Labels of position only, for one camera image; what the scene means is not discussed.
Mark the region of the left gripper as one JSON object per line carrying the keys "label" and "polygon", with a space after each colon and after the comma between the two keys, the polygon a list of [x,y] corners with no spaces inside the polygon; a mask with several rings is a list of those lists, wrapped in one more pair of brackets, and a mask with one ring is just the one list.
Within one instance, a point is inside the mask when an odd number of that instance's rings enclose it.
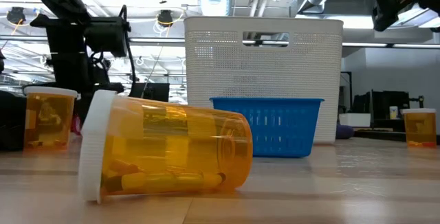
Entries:
{"label": "left gripper", "polygon": [[46,60],[46,65],[53,69],[55,82],[47,86],[70,89],[79,93],[74,103],[74,114],[86,117],[90,108],[94,92],[97,90],[122,93],[124,87],[120,82],[110,82],[108,70],[111,63],[107,59],[88,59],[85,65],[71,64],[52,59]]}

